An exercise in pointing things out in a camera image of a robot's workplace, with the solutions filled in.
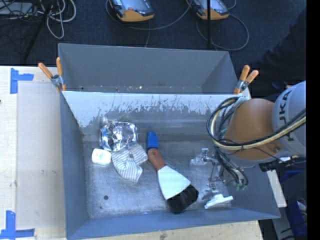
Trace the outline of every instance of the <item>handheld device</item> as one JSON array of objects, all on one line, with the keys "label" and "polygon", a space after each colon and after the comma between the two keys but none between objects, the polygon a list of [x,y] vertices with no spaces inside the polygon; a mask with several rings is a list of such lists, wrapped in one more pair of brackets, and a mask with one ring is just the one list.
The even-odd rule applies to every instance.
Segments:
[{"label": "handheld device", "polygon": [[[207,0],[186,0],[187,4],[202,20],[208,20]],[[210,0],[210,20],[221,20],[229,16],[228,8],[221,0]]]},{"label": "handheld device", "polygon": [[124,23],[144,22],[155,13],[148,0],[109,0],[118,19]]}]

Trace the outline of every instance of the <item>rag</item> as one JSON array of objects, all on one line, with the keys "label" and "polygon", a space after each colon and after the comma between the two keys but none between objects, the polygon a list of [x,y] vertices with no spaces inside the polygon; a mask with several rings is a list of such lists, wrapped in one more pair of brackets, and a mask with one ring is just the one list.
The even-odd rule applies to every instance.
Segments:
[{"label": "rag", "polygon": [[148,160],[148,155],[140,144],[136,144],[129,149],[112,151],[111,160],[122,178],[136,183],[143,172],[140,165]]}]

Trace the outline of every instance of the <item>crumpled aluminum foil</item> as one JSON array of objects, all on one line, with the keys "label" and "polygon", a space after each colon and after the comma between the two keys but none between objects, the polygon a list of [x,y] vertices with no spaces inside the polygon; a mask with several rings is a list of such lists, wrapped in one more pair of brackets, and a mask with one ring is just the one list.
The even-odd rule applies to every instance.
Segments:
[{"label": "crumpled aluminum foil", "polygon": [[100,129],[100,146],[104,150],[129,149],[138,142],[137,127],[126,121],[112,121]]}]

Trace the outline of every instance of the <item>blue tape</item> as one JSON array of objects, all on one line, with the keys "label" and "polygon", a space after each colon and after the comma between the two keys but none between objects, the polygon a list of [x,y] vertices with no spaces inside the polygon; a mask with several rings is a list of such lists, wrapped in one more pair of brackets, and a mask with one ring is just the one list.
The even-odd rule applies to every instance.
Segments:
[{"label": "blue tape", "polygon": [[5,212],[5,229],[0,232],[0,239],[16,240],[16,238],[33,237],[35,229],[16,230],[16,214],[13,211]]},{"label": "blue tape", "polygon": [[10,94],[18,93],[18,81],[32,81],[33,74],[19,74],[18,70],[11,68]]}]

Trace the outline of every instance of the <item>brush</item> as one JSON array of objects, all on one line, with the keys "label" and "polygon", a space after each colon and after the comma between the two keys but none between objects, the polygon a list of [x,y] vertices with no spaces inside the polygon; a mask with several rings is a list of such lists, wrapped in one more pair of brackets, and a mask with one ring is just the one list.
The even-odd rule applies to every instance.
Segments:
[{"label": "brush", "polygon": [[158,148],[156,133],[148,132],[146,139],[148,159],[157,172],[164,199],[167,201],[170,210],[178,214],[197,200],[199,192],[189,179],[165,164]]}]

